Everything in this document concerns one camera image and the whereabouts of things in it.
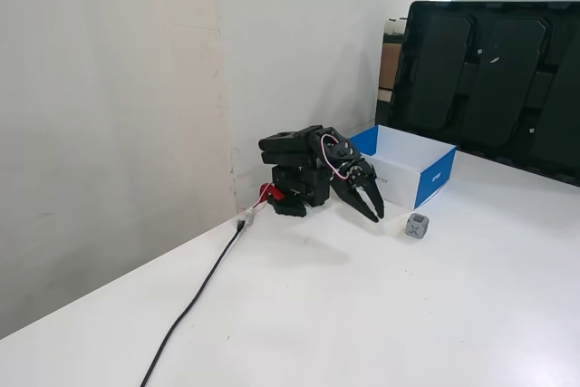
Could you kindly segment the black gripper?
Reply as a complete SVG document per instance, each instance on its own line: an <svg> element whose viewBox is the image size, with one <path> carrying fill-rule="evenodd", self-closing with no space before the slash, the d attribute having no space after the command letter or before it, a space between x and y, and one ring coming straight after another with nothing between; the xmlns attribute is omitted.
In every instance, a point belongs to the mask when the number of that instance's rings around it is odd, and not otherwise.
<svg viewBox="0 0 580 387"><path fill-rule="evenodd" d="M338 198L374 223L384 218L384 202L376 184L374 166L364 158L349 160L339 168L339 176L334 176L331 182ZM363 189L372 202L376 215L358 193Z"/></svg>

